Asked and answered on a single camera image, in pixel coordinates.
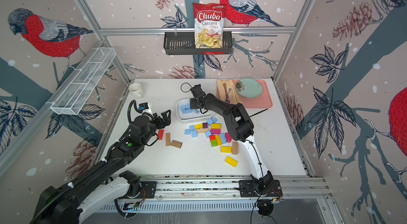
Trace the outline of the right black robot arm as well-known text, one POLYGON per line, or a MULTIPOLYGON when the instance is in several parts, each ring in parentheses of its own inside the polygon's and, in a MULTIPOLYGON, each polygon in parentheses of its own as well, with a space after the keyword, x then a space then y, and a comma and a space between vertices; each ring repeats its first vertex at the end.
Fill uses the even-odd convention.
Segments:
POLYGON ((254 124, 245 107, 240 103, 230 104, 221 101, 211 93, 206 94, 200 84, 192 86, 190 92, 193 95, 190 99, 192 108, 199 109, 201 113, 213 111, 223 117, 228 133, 239 143, 246 156, 254 191, 258 195, 271 193, 275 180, 258 153, 253 137, 254 124))

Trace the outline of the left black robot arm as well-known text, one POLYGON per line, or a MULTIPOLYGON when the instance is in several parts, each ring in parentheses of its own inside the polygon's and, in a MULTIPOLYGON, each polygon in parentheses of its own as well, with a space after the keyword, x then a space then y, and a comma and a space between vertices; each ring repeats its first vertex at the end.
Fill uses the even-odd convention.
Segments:
POLYGON ((170 110, 129 120, 125 132, 99 162, 61 187, 50 186, 41 193, 31 223, 81 224, 109 202, 126 194, 137 196, 139 177, 134 173, 125 171, 110 183, 106 180, 140 155, 157 130, 170 124, 170 110))

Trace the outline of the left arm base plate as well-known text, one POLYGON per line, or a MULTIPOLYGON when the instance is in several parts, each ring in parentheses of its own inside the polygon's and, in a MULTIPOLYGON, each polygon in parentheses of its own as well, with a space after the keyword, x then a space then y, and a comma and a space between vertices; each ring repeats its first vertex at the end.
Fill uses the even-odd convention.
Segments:
POLYGON ((141 181, 140 190, 137 199, 153 199, 155 198, 157 182, 156 181, 141 181))

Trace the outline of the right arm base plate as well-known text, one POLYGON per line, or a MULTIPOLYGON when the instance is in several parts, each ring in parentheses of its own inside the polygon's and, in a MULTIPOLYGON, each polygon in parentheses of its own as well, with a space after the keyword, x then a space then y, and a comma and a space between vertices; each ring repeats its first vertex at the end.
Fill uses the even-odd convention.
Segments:
POLYGON ((278 180, 273 180, 271 183, 267 184, 266 187, 262 187, 253 180, 239 180, 237 189, 242 198, 254 198, 259 195, 275 198, 283 196, 282 187, 278 180))

